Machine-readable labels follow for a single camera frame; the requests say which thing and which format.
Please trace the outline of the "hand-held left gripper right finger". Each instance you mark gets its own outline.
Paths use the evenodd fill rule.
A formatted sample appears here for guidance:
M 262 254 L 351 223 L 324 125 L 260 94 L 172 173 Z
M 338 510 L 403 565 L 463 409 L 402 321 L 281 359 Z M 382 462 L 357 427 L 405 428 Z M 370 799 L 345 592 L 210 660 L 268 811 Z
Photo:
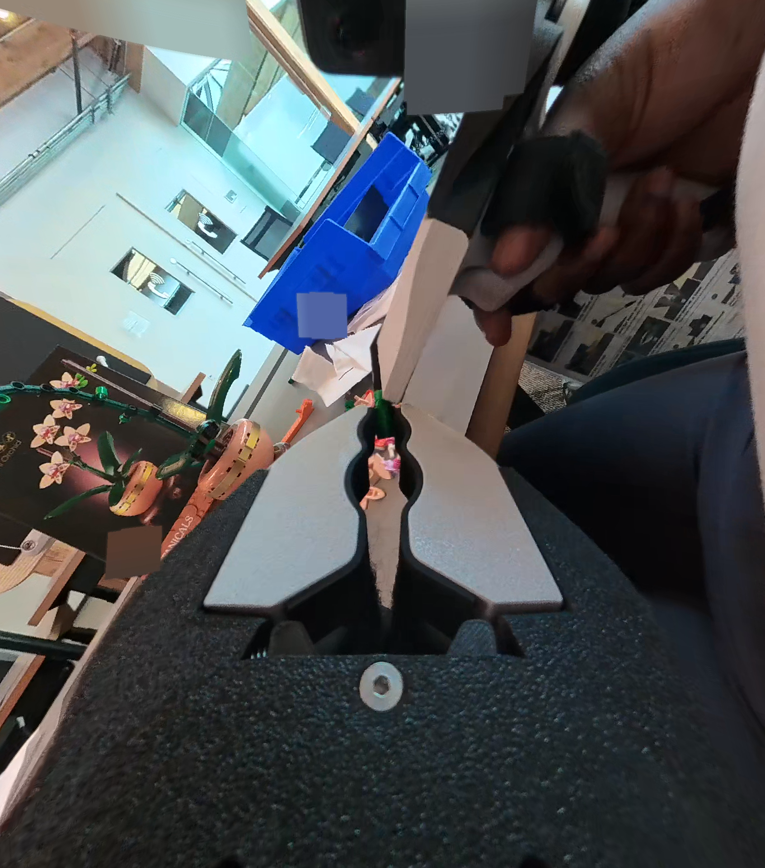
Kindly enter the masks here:
M 394 646 L 450 646 L 464 623 L 485 623 L 510 646 L 509 616 L 558 613 L 563 593 L 485 451 L 425 411 L 399 407 L 402 424 Z

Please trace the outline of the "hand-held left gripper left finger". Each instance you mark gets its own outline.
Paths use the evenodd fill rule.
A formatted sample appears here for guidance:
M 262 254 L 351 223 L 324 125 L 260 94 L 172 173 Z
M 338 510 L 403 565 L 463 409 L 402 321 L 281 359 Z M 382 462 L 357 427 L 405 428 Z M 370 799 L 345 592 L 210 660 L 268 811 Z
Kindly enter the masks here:
M 375 411 L 354 408 L 276 461 L 203 606 L 213 613 L 301 623 L 314 642 L 376 642 L 381 605 L 370 566 L 367 460 Z

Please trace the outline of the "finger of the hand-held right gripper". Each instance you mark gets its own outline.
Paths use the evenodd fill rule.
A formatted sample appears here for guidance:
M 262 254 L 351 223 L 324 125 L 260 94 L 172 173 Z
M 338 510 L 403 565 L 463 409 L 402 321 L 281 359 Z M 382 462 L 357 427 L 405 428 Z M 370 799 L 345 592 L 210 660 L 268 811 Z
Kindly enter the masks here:
M 467 247 L 461 230 L 429 217 L 420 223 L 375 340 L 375 384 L 389 404 L 405 395 Z

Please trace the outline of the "person's right hand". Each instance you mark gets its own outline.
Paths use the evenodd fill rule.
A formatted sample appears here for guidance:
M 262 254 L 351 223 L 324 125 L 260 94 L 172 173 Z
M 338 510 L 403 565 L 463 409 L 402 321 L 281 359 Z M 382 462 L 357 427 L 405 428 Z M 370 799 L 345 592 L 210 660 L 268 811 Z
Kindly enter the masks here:
M 682 275 L 702 247 L 696 198 L 680 178 L 735 181 L 748 105 L 765 51 L 765 1 L 648 2 L 573 77 L 542 129 L 605 151 L 634 173 L 616 223 L 561 253 L 505 307 L 474 311 L 489 344 L 508 343 L 513 309 L 548 309 L 578 293 L 644 295 Z

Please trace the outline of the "brick orchid pot model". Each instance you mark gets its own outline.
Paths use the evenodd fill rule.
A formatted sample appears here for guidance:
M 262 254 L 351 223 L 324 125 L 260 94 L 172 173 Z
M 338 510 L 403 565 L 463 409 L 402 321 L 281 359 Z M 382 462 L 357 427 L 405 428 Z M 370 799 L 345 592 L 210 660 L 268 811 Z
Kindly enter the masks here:
M 49 411 L 33 426 L 29 447 L 47 457 L 40 465 L 41 490 L 60 486 L 72 471 L 95 477 L 99 485 L 76 493 L 45 515 L 45 520 L 64 515 L 95 497 L 107 497 L 109 511 L 119 517 L 148 513 L 165 498 L 166 483 L 179 477 L 196 479 L 194 495 L 202 504 L 222 501 L 259 469 L 266 469 L 286 446 L 270 442 L 260 425 L 248 419 L 227 425 L 225 398 L 236 382 L 243 354 L 236 351 L 216 382 L 203 420 L 191 428 L 160 404 L 144 403 L 132 396 L 126 403 L 116 399 L 129 392 L 106 381 L 94 383 L 97 370 L 89 364 L 77 373 L 64 373 L 43 385 L 14 381 L 0 385 L 0 410 L 14 397 L 29 396 L 47 401 Z M 169 429 L 183 439 L 183 448 L 161 464 L 141 458 L 137 450 L 127 458 L 117 454 L 113 434 L 101 431 L 94 439 L 88 423 L 72 426 L 82 410 L 106 409 L 117 413 L 117 422 L 127 425 L 137 419 Z

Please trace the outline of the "crumpled white paper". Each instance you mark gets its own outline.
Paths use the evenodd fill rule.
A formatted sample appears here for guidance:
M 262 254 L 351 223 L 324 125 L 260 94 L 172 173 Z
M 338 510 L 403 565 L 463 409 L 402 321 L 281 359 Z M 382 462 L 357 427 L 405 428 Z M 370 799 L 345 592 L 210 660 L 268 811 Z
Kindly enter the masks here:
M 317 396 L 325 407 L 353 392 L 372 376 L 370 348 L 384 322 L 394 297 L 392 285 L 360 308 L 347 323 L 347 336 L 306 347 L 290 377 Z

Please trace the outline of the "blue plastic bin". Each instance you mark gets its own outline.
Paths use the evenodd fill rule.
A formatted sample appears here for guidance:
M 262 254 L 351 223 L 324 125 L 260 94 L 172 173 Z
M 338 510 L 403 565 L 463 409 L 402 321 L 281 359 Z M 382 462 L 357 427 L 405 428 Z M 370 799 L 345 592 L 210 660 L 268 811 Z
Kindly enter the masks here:
M 291 353 L 347 336 L 391 286 L 427 211 L 431 170 L 387 134 L 277 271 L 244 327 Z

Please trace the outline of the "pile of small brick pieces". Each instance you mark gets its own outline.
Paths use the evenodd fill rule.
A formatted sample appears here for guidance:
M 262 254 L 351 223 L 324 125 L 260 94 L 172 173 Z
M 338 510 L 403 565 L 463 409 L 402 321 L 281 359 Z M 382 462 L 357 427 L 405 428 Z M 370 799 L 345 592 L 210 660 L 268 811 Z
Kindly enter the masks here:
M 346 402 L 348 409 L 363 407 L 375 410 L 374 392 L 368 389 L 361 395 L 356 395 Z M 374 447 L 367 460 L 368 489 L 361 499 L 361 509 L 367 511 L 373 503 L 386 498 L 384 483 L 395 481 L 400 472 L 401 458 L 396 438 L 377 439 L 374 435 Z

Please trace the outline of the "orange brick separator tool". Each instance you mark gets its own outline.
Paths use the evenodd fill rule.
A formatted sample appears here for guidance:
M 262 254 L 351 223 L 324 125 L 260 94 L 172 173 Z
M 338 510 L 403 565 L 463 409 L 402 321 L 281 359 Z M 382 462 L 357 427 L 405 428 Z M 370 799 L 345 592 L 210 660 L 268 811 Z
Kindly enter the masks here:
M 294 440 L 300 433 L 302 427 L 307 423 L 314 412 L 314 401 L 310 398 L 305 398 L 301 402 L 301 406 L 296 410 L 297 418 L 291 424 L 290 428 L 283 437 L 274 444 L 275 458 L 279 458 L 286 451 L 290 450 Z

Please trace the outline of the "person's leg in navy trousers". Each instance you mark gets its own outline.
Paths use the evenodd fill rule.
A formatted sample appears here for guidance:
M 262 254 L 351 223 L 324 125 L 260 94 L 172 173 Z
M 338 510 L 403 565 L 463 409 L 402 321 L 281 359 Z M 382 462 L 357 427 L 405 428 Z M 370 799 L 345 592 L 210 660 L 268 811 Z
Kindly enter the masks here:
M 702 600 L 765 739 L 765 504 L 746 350 L 582 392 L 508 433 L 498 463 L 640 590 Z

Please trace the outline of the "newspaper print sheet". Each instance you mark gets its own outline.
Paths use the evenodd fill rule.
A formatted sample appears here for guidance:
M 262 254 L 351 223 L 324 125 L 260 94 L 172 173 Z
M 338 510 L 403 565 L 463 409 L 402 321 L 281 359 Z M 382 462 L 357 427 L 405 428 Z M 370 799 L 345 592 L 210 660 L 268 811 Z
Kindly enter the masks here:
M 578 295 L 537 316 L 526 360 L 582 383 L 633 360 L 743 338 L 738 251 L 692 266 L 643 296 Z

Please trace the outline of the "glass railing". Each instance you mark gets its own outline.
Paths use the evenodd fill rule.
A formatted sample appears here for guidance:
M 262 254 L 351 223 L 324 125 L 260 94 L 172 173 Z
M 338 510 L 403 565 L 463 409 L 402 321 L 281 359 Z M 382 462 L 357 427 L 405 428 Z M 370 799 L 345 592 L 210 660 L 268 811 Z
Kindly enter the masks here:
M 189 86 L 181 125 L 275 211 L 293 217 L 287 180 L 301 93 L 265 57 L 254 71 L 217 59 Z

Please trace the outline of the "black orchid set box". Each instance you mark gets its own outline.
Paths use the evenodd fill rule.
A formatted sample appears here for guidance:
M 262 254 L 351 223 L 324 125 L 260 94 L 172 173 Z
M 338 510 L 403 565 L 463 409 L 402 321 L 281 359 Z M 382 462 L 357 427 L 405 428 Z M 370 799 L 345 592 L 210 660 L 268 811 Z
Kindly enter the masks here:
M 160 539 L 214 458 L 215 417 L 62 346 L 0 385 L 0 564 L 33 532 L 106 562 L 112 535 Z

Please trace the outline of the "phone icon wall sign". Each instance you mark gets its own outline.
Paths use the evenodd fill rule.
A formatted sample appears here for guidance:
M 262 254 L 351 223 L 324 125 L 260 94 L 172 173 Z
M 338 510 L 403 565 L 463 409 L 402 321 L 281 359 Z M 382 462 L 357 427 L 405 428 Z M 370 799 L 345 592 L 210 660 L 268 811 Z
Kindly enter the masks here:
M 186 190 L 171 200 L 166 211 L 219 255 L 224 255 L 236 239 L 226 223 Z
M 174 316 L 189 304 L 195 294 L 192 288 L 135 248 L 123 256 L 111 273 L 151 304 Z

